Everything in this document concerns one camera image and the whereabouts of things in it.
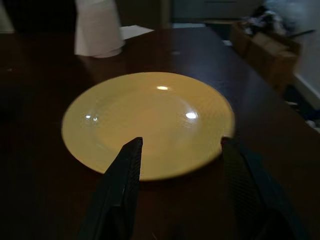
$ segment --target yellow plate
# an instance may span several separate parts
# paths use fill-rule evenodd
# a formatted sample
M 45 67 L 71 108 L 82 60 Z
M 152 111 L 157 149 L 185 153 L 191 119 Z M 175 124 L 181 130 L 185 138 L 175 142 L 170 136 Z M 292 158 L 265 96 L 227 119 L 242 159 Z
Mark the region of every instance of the yellow plate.
M 143 72 L 102 82 L 68 108 L 62 137 L 71 154 L 104 173 L 121 147 L 143 137 L 140 180 L 179 176 L 212 161 L 234 131 L 227 100 L 193 78 Z

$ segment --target table surface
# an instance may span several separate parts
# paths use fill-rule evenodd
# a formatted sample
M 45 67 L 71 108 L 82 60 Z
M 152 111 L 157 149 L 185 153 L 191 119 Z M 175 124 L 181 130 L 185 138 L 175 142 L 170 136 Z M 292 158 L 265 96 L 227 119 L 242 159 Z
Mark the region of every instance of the table surface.
M 236 134 L 260 153 L 313 239 L 320 238 L 320 135 L 207 28 L 128 39 L 123 53 L 78 57 L 68 33 L 0 35 L 1 235 L 75 239 L 101 175 L 66 149 L 68 105 L 124 74 L 171 72 L 211 85 L 230 102 Z M 188 175 L 140 184 L 134 240 L 237 239 L 223 160 Z

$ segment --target baseboard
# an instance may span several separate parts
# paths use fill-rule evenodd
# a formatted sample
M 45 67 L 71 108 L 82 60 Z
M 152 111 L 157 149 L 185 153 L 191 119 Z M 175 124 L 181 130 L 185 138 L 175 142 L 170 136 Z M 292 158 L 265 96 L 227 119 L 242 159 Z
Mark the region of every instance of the baseboard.
M 294 86 L 314 109 L 320 109 L 320 93 L 317 92 L 300 74 L 295 74 Z

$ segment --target cardboard box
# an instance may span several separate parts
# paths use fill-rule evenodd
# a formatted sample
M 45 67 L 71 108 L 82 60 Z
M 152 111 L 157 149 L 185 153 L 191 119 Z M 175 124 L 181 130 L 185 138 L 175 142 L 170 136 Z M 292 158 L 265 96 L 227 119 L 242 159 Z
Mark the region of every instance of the cardboard box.
M 260 32 L 251 38 L 239 22 L 231 27 L 230 41 L 234 50 L 279 94 L 293 82 L 301 54 L 299 43 L 273 32 Z
M 233 45 L 233 49 L 244 58 L 252 39 L 244 33 L 239 22 L 231 26 L 229 40 Z

